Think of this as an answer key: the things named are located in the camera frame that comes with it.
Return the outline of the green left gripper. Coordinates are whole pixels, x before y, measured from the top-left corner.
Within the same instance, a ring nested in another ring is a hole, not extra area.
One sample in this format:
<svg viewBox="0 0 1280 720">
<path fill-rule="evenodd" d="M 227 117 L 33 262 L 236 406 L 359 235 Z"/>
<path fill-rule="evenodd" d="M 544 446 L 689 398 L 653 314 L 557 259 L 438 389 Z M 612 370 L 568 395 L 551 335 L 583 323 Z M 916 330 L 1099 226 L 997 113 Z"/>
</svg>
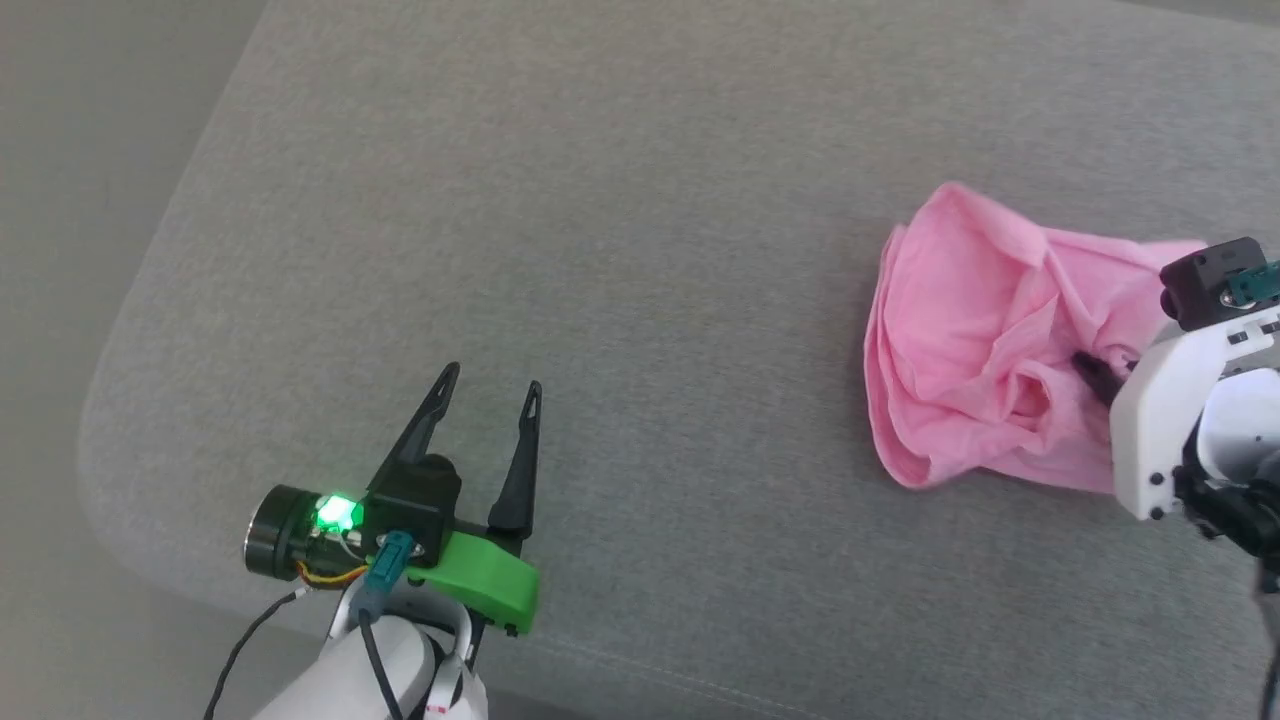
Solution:
<svg viewBox="0 0 1280 720">
<path fill-rule="evenodd" d="M 375 491 L 399 465 L 425 461 L 436 424 L 445 416 L 461 373 L 448 363 L 426 392 L 370 482 Z M 498 500 L 492 505 L 492 530 L 532 530 L 538 487 L 543 389 L 531 382 L 518 419 L 518 439 Z M 539 610 L 541 575 L 534 565 L 481 536 L 453 532 L 438 562 L 411 562 L 404 577 L 422 582 L 504 630 L 526 635 Z"/>
</svg>

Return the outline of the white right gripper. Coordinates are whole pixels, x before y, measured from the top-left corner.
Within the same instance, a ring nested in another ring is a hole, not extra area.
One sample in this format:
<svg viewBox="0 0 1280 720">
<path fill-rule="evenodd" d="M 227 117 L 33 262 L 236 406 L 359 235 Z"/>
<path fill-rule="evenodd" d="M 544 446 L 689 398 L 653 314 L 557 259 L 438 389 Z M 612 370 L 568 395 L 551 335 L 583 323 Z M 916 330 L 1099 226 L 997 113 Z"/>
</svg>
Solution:
<svg viewBox="0 0 1280 720">
<path fill-rule="evenodd" d="M 1187 446 L 1211 480 L 1229 486 L 1251 480 L 1277 452 L 1277 369 L 1225 374 L 1276 340 L 1271 307 L 1160 341 L 1126 380 L 1075 352 L 1076 374 L 1111 406 L 1114 493 L 1129 514 L 1146 520 L 1175 509 L 1172 471 Z"/>
</svg>

